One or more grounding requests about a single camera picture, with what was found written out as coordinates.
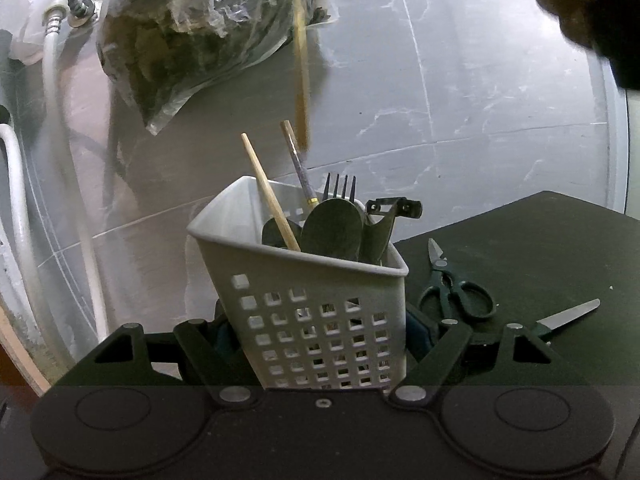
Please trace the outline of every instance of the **white pipe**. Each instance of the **white pipe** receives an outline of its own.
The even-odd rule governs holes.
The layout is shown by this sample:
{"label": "white pipe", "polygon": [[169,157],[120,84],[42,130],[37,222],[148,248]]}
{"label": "white pipe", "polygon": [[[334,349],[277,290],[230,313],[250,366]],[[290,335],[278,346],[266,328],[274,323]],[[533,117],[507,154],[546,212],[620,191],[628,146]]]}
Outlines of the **white pipe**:
{"label": "white pipe", "polygon": [[109,325],[102,293],[102,283],[95,259],[94,245],[89,222],[80,193],[78,176],[74,167],[69,138],[63,121],[62,103],[58,95],[58,38],[60,23],[65,17],[65,11],[55,7],[47,13],[47,33],[44,39],[44,57],[42,59],[42,80],[44,83],[44,97],[47,107],[47,130],[51,138],[54,158],[62,174],[65,186],[66,200],[69,211],[76,222],[82,260],[89,283],[89,294],[94,309],[95,329],[98,342],[109,335]]}
{"label": "white pipe", "polygon": [[24,289],[33,312],[33,318],[38,325],[45,345],[61,366],[71,368],[75,362],[58,331],[53,314],[45,299],[40,276],[38,275],[38,266],[33,256],[33,243],[31,242],[31,230],[27,214],[27,197],[24,190],[24,173],[18,137],[11,126],[0,124],[0,138],[6,146],[15,249]]}

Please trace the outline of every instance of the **black table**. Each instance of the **black table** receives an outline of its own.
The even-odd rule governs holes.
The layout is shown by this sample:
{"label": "black table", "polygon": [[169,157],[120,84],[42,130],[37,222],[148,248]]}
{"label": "black table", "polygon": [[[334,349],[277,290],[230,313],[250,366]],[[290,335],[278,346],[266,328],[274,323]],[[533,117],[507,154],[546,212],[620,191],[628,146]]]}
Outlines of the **black table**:
{"label": "black table", "polygon": [[[430,275],[430,237],[465,278],[485,286],[498,303],[483,330],[499,331],[508,322],[533,326],[600,298],[595,313],[552,337],[551,348],[611,403],[617,427],[604,465],[613,472],[640,415],[640,222],[542,192],[403,240],[396,248],[410,269],[406,297],[412,304]],[[620,478],[640,478],[640,449],[629,453]]]}

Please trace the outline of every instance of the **screw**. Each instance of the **screw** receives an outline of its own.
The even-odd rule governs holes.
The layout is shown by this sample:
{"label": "screw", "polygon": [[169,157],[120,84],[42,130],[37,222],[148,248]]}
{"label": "screw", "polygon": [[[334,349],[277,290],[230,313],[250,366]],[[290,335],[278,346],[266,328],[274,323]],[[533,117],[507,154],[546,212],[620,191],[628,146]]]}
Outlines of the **screw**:
{"label": "screw", "polygon": [[220,399],[226,402],[245,402],[251,398],[251,390],[244,386],[227,386],[220,390]]}
{"label": "screw", "polygon": [[421,386],[400,386],[396,390],[396,397],[404,402],[418,402],[425,399],[427,391]]}
{"label": "screw", "polygon": [[332,404],[331,399],[316,400],[316,408],[330,408]]}

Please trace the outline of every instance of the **scissors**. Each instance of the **scissors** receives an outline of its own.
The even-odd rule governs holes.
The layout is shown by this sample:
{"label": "scissors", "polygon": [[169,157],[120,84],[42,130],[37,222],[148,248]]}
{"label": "scissors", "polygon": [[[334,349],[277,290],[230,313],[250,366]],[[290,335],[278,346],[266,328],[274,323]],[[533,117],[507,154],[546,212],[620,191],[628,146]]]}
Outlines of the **scissors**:
{"label": "scissors", "polygon": [[[417,307],[421,309],[424,301],[436,296],[440,301],[442,318],[456,319],[451,299],[456,298],[462,310],[463,317],[470,321],[485,321],[495,316],[496,304],[494,298],[481,285],[468,280],[462,280],[460,274],[452,268],[451,262],[442,257],[443,251],[436,240],[429,238],[429,259],[431,261],[431,278],[427,288],[420,295]],[[469,297],[473,292],[482,299],[485,308],[475,307]]]}

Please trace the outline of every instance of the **gray tile wall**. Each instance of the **gray tile wall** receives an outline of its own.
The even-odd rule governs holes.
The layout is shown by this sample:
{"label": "gray tile wall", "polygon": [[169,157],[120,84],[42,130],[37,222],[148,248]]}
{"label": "gray tile wall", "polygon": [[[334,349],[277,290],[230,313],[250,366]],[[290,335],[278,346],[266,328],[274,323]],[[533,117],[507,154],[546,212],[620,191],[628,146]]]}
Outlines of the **gray tile wall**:
{"label": "gray tile wall", "polygon": [[[338,3],[340,20],[310,34],[313,184],[339,171],[357,176],[363,202],[422,200],[422,218],[399,221],[395,240],[543,189],[606,202],[601,76],[534,0]],[[66,44],[61,83],[112,322],[168,330],[211,318],[215,293],[185,228],[251,174],[243,131],[267,174],[295,183],[278,127],[293,116],[292,51],[199,92],[154,137],[111,89],[94,41]],[[75,320],[82,354],[93,343],[89,300],[50,163],[40,66],[21,70],[17,84],[44,225],[41,271],[61,315]]]}

